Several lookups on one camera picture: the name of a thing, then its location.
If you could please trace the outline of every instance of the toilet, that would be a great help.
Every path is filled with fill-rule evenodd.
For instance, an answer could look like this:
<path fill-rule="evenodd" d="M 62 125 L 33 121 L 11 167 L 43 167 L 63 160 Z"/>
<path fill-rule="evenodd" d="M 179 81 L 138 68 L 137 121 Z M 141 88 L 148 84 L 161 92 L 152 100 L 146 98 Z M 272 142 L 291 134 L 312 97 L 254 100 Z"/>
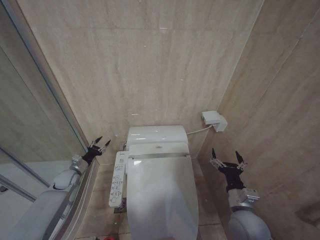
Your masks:
<path fill-rule="evenodd" d="M 119 207 L 126 174 L 132 240 L 196 240 L 198 198 L 183 126 L 138 126 L 116 155 L 109 205 Z"/>

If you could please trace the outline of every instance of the floor tile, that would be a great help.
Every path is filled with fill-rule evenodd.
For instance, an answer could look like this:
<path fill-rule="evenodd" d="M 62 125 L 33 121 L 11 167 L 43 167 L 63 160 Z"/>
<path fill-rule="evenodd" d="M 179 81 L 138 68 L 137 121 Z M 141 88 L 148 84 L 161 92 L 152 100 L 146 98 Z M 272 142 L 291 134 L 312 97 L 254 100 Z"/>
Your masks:
<path fill-rule="evenodd" d="M 110 191 L 114 167 L 114 164 L 101 164 L 99 166 L 93 191 Z"/>
<path fill-rule="evenodd" d="M 109 191 L 94 191 L 92 193 L 77 238 L 118 233 L 120 214 L 114 214 L 114 209 L 109 207 L 108 200 Z"/>
<path fill-rule="evenodd" d="M 221 224 L 199 226 L 201 240 L 227 240 Z"/>
<path fill-rule="evenodd" d="M 78 237 L 78 238 L 75 238 L 74 240 L 94 240 L 91 236 L 88 236 L 88 237 Z"/>
<path fill-rule="evenodd" d="M 206 183 L 197 183 L 199 226 L 220 224 L 220 218 Z"/>
<path fill-rule="evenodd" d="M 202 173 L 200 164 L 196 158 L 191 160 L 195 183 L 205 183 L 205 177 Z"/>
<path fill-rule="evenodd" d="M 131 240 L 131 234 L 130 233 L 119 234 L 119 240 Z"/>
<path fill-rule="evenodd" d="M 127 213 L 120 213 L 119 220 L 119 234 L 130 233 L 129 225 L 128 225 L 128 217 Z"/>

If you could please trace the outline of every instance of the glass partition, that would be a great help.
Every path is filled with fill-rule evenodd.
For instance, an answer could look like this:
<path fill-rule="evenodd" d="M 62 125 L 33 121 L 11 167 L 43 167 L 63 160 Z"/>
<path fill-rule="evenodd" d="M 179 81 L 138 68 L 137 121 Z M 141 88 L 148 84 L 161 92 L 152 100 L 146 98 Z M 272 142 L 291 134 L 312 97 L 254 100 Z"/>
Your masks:
<path fill-rule="evenodd" d="M 0 174 L 38 197 L 85 151 L 1 3 L 0 82 Z M 0 184 L 0 204 L 6 240 L 32 202 Z"/>

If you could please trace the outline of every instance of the white power plug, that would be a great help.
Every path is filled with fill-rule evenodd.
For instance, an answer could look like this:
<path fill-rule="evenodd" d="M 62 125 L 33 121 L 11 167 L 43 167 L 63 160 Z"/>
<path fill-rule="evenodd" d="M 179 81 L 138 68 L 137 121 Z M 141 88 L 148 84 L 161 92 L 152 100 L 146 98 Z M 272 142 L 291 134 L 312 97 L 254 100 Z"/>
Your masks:
<path fill-rule="evenodd" d="M 203 111 L 201 117 L 206 125 L 212 124 L 216 132 L 223 132 L 228 125 L 227 120 L 217 111 Z"/>

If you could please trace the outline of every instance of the bidet control panel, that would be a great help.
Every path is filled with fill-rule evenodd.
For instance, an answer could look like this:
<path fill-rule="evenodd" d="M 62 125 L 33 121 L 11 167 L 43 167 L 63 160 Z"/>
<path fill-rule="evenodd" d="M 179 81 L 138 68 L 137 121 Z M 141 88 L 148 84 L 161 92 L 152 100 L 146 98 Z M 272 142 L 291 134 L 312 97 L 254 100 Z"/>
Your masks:
<path fill-rule="evenodd" d="M 120 207 L 122 203 L 122 190 L 125 179 L 125 170 L 128 163 L 128 151 L 118 151 L 115 156 L 115 163 L 112 176 L 112 184 L 109 197 L 109 206 Z"/>

